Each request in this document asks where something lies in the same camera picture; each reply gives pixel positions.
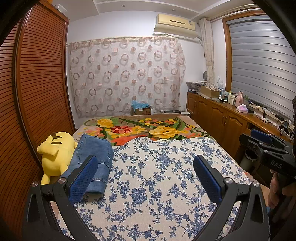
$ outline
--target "trash can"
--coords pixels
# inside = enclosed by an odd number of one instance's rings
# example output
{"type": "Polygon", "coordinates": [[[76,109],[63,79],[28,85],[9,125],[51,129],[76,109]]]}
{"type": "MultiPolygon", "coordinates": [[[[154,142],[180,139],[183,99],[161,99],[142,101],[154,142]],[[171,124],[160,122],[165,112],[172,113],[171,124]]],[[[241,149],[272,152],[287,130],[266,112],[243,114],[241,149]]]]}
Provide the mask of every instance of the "trash can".
{"type": "Polygon", "coordinates": [[[240,163],[240,167],[249,172],[253,166],[253,161],[256,161],[257,158],[258,156],[253,150],[246,149],[244,152],[244,157],[240,163]]]}

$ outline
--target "yellow plush toy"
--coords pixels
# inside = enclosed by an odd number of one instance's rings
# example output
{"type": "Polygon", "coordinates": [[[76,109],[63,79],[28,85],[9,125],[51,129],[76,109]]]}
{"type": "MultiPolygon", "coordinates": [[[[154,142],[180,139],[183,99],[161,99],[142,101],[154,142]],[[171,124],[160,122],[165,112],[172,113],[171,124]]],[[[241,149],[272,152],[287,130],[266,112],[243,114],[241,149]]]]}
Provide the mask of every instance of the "yellow plush toy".
{"type": "Polygon", "coordinates": [[[41,143],[37,148],[44,170],[41,185],[49,184],[50,177],[60,176],[68,169],[76,147],[77,142],[66,132],[54,132],[41,143]]]}

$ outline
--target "window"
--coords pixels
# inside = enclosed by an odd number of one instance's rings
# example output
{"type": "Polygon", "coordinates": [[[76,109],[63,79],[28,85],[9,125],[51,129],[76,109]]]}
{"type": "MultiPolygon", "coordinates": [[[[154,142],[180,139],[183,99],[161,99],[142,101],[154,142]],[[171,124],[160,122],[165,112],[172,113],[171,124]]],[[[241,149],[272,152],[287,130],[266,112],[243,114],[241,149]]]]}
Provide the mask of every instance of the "window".
{"type": "Polygon", "coordinates": [[[231,40],[231,91],[242,91],[250,99],[293,119],[296,56],[282,32],[267,15],[224,23],[231,40]]]}

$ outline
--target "bed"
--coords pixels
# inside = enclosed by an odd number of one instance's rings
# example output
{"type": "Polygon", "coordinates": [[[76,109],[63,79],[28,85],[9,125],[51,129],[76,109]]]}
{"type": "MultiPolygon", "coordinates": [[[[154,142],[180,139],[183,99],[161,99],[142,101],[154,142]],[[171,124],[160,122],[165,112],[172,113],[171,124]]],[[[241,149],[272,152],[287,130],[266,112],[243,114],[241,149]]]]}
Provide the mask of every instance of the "bed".
{"type": "MultiPolygon", "coordinates": [[[[251,183],[188,116],[91,119],[73,137],[78,141],[83,133],[108,139],[114,150],[104,195],[86,193],[74,205],[99,241],[192,240],[216,208],[192,168],[196,155],[203,155],[224,177],[251,183]]],[[[221,237],[228,233],[238,208],[236,203],[221,237]]],[[[71,237],[60,214],[57,220],[62,232],[71,237]]]]}

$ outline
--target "sheer curtain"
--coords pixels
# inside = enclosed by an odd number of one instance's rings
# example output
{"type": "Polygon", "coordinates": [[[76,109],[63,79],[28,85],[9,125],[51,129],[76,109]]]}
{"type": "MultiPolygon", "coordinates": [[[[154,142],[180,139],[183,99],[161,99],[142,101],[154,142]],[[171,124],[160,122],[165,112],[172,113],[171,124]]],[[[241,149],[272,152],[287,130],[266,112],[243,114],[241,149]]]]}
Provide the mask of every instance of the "sheer curtain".
{"type": "Polygon", "coordinates": [[[131,102],[179,108],[185,58],[177,38],[127,37],[70,46],[71,88],[79,117],[128,115],[131,102]]]}
{"type": "Polygon", "coordinates": [[[200,29],[205,50],[205,61],[207,65],[207,83],[206,87],[217,90],[215,88],[215,73],[214,73],[214,42],[211,22],[202,18],[200,20],[200,29]]]}

